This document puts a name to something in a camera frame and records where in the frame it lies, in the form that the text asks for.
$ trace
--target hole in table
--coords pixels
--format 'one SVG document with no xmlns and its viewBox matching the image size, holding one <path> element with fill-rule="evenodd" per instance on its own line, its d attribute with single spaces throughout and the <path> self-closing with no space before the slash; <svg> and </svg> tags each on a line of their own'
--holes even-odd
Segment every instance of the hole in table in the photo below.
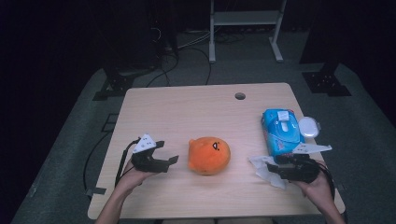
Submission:
<svg viewBox="0 0 396 224">
<path fill-rule="evenodd" d="M 242 92 L 237 92 L 237 93 L 235 94 L 235 98 L 236 98 L 237 100 L 245 100 L 245 98 L 247 98 L 247 97 L 246 97 L 246 95 L 245 95 L 244 93 L 242 93 Z"/>
</svg>

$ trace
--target blue package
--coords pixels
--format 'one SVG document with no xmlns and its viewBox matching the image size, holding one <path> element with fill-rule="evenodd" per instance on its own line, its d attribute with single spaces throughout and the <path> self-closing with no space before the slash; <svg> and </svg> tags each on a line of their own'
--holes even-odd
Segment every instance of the blue package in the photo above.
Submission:
<svg viewBox="0 0 396 224">
<path fill-rule="evenodd" d="M 265 110 L 262 113 L 262 128 L 269 155 L 274 157 L 275 162 L 277 155 L 291 153 L 300 143 L 305 142 L 292 110 Z"/>
</svg>

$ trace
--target table top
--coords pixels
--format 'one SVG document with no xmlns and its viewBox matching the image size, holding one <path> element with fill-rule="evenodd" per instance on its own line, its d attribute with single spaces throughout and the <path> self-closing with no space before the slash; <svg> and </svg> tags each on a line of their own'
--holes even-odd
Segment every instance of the table top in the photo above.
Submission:
<svg viewBox="0 0 396 224">
<path fill-rule="evenodd" d="M 246 98 L 236 99 L 237 93 Z M 99 216 L 114 189 L 122 151 L 144 133 L 165 142 L 155 150 L 155 159 L 178 155 L 178 162 L 168 173 L 152 176 L 136 188 L 126 199 L 121 218 L 319 214 L 296 186 L 288 184 L 286 190 L 271 186 L 255 174 L 248 160 L 268 155 L 261 126 L 262 113 L 268 108 L 291 109 L 297 119 L 304 116 L 287 83 L 128 90 L 96 185 L 106 193 L 93 195 L 88 216 Z M 188 168 L 189 140 L 203 136 L 219 137 L 230 146 L 230 163 L 217 175 L 198 175 Z M 323 160 L 320 153 L 311 158 Z M 335 204 L 344 212 L 338 191 Z"/>
</svg>

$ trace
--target plush fish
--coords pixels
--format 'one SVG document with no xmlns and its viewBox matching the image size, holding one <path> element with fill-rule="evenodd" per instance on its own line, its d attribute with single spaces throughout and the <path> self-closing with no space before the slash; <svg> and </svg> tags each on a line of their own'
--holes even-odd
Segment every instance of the plush fish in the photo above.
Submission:
<svg viewBox="0 0 396 224">
<path fill-rule="evenodd" d="M 202 137 L 189 141 L 189 168 L 200 175 L 215 175 L 231 158 L 228 144 L 217 137 Z"/>
</svg>

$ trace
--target floor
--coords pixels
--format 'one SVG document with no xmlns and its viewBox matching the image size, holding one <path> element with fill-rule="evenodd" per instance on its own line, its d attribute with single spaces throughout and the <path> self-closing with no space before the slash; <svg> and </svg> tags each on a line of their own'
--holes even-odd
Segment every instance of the floor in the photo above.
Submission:
<svg viewBox="0 0 396 224">
<path fill-rule="evenodd" d="M 136 78 L 133 88 L 146 88 L 148 84 L 150 88 L 289 83 L 304 114 L 320 123 L 322 129 L 317 143 L 333 147 L 322 155 L 346 204 L 348 223 L 392 223 L 396 220 L 395 128 L 363 88 L 358 76 L 342 64 L 335 75 L 351 96 L 330 97 L 309 90 L 302 72 L 318 71 L 322 64 L 299 64 L 307 32 L 279 35 L 283 63 L 275 60 L 268 42 L 271 34 L 228 35 L 225 42 L 218 39 L 217 61 L 212 64 L 206 58 L 207 41 L 183 49 L 178 62 L 172 56 L 164 56 L 164 71 L 176 65 L 166 73 L 167 78 L 162 75 L 163 70 L 158 69 Z M 178 44 L 184 45 L 198 36 L 180 34 Z M 93 223 L 87 217 L 90 200 L 86 189 L 95 186 L 111 139 L 111 133 L 103 130 L 103 126 L 109 115 L 120 112 L 123 100 L 123 97 L 92 100 L 105 80 L 102 69 L 92 74 L 13 223 Z M 324 223 L 321 216 L 272 219 L 279 224 Z M 122 220 L 120 223 L 153 222 Z"/>
</svg>

